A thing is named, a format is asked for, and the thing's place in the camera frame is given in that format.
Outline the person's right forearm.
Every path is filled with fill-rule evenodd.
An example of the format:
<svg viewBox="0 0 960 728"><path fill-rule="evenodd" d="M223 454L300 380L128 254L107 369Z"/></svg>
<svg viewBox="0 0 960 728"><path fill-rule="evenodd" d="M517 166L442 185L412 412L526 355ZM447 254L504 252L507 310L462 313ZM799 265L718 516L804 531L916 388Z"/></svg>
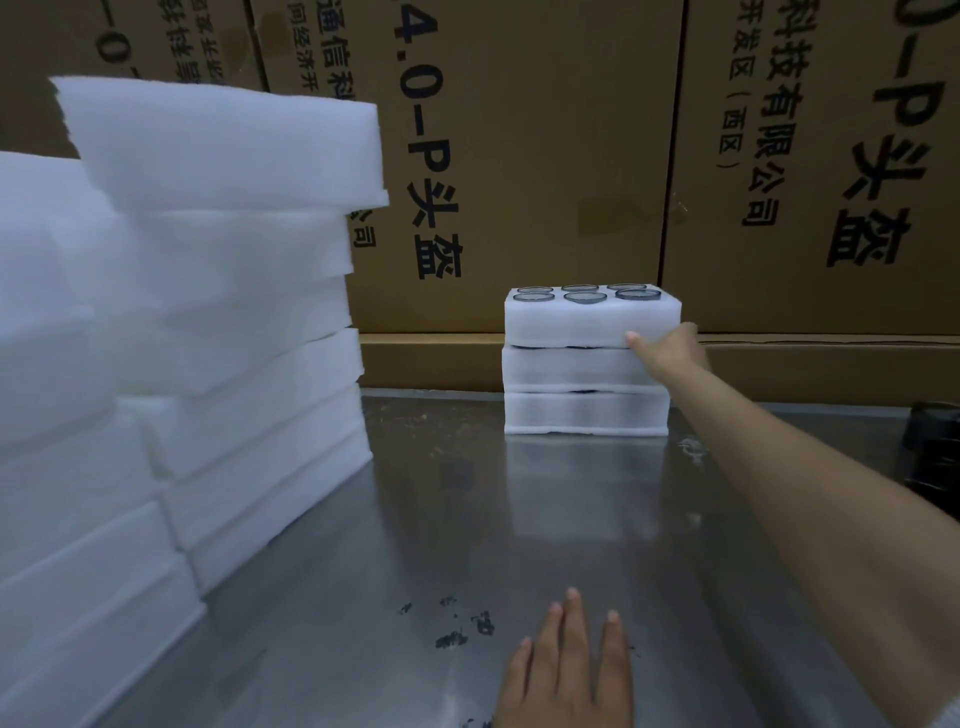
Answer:
<svg viewBox="0 0 960 728"><path fill-rule="evenodd" d="M960 728L960 523L690 360L646 364L895 728Z"/></svg>

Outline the white foam tray with lenses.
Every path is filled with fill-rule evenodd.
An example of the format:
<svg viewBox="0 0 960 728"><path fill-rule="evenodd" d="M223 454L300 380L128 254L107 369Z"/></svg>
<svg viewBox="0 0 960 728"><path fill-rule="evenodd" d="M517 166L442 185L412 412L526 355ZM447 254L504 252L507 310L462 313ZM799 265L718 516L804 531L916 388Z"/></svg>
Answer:
<svg viewBox="0 0 960 728"><path fill-rule="evenodd" d="M657 340L678 327L681 301L665 290L657 300L608 299L578 304L564 299L547 302L505 300L505 343L522 348L621 348L635 332Z"/></svg>

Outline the person's left hand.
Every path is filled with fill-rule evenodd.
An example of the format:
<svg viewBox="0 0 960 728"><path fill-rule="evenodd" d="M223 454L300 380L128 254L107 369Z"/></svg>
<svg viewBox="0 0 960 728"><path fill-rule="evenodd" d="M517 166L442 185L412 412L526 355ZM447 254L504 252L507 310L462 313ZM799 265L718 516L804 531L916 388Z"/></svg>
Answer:
<svg viewBox="0 0 960 728"><path fill-rule="evenodd" d="M634 728L631 653L618 612L607 613L592 644L582 594L569 588L547 610L536 638L508 662L491 728Z"/></svg>

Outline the black round object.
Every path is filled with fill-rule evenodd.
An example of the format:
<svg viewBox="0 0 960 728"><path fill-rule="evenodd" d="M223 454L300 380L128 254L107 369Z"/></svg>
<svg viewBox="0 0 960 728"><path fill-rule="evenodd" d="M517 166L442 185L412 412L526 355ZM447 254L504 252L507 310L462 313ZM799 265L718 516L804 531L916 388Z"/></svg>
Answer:
<svg viewBox="0 0 960 728"><path fill-rule="evenodd" d="M907 489L960 523L960 406L913 405L895 472Z"/></svg>

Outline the person's right hand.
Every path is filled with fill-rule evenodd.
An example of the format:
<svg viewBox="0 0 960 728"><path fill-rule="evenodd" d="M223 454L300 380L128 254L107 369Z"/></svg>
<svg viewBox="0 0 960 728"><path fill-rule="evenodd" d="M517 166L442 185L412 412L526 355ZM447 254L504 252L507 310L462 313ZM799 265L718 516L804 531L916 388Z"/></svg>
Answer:
<svg viewBox="0 0 960 728"><path fill-rule="evenodd" d="M711 372L713 367L707 350L699 341L699 327L692 321L680 323L663 337L656 339L657 356L640 359L650 377L670 387L693 370Z"/></svg>

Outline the group of round glass lenses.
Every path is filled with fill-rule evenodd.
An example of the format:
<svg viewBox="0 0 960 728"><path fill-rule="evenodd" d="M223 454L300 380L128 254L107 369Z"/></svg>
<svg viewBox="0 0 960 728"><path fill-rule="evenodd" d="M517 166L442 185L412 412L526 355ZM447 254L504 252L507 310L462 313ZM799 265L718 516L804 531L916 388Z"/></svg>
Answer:
<svg viewBox="0 0 960 728"><path fill-rule="evenodd" d="M547 303L565 300L578 305L596 305L607 300L656 301L664 292L652 284L616 283L570 284L565 286L524 286L512 289L510 298L521 303Z"/></svg>

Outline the stack of white foam blocks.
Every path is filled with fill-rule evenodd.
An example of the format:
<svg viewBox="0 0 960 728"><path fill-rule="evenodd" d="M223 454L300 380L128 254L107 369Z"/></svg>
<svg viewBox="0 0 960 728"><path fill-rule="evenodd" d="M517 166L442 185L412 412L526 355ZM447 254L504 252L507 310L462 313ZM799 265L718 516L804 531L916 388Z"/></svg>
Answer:
<svg viewBox="0 0 960 728"><path fill-rule="evenodd" d="M0 728L93 728L208 595L372 459L348 215L379 109L50 79L0 152Z"/></svg>

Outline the brown printed cardboard box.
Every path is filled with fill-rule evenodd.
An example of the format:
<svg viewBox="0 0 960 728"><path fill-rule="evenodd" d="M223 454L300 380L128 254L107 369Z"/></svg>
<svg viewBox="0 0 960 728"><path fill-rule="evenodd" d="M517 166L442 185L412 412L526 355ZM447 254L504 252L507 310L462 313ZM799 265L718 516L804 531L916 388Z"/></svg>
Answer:
<svg viewBox="0 0 960 728"><path fill-rule="evenodd" d="M77 156L55 76L268 89L250 0L0 0L0 151Z"/></svg>
<svg viewBox="0 0 960 728"><path fill-rule="evenodd" d="M960 0L689 0L662 283L709 334L960 336Z"/></svg>
<svg viewBox="0 0 960 728"><path fill-rule="evenodd" d="M248 0L269 90L377 106L354 325L493 334L512 288L656 284L684 0Z"/></svg>

